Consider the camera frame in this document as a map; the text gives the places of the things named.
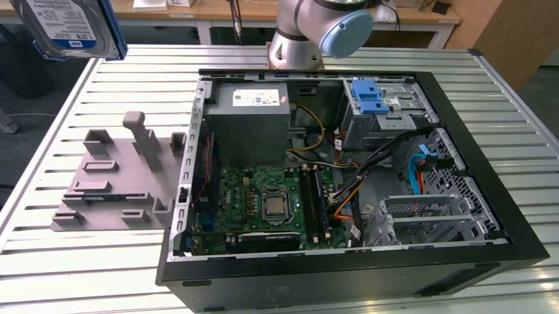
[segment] hard drive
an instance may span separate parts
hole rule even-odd
[[[43,58],[122,60],[127,45],[108,0],[11,0]]]

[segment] green circuit board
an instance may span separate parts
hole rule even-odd
[[[334,191],[332,173],[328,168],[318,171],[323,192]],[[270,193],[287,195],[290,216],[284,221],[264,220],[264,198]],[[307,240],[303,203],[300,200],[299,169],[296,167],[254,167],[223,169],[219,186],[219,212],[215,235],[206,236],[207,254],[226,254],[224,234],[228,232],[291,231],[302,235],[300,249],[346,247],[346,231],[332,228],[331,238],[319,243]]]

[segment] yellow wire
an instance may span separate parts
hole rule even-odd
[[[324,131],[324,126],[323,123],[320,122],[320,119],[318,118],[316,114],[303,105],[298,105],[298,107],[300,109],[303,109],[304,111],[307,111],[307,113],[312,116],[312,118],[316,120],[319,126],[320,126],[320,139],[316,142],[316,144],[308,146],[308,147],[298,147],[298,148],[288,148],[287,150],[290,152],[300,152],[300,151],[307,151],[307,150],[312,150],[314,148],[316,148],[320,144],[323,144],[324,141],[324,136],[326,136],[326,131]]]

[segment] motherboard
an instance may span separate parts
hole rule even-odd
[[[328,217],[328,167],[228,168],[219,181],[218,213],[199,217],[212,229],[203,254],[346,247],[343,224]]]

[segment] power supply label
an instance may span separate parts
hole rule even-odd
[[[27,0],[48,38],[64,48],[92,48],[95,34],[84,10],[71,0]]]
[[[235,90],[234,106],[279,106],[279,90]]]

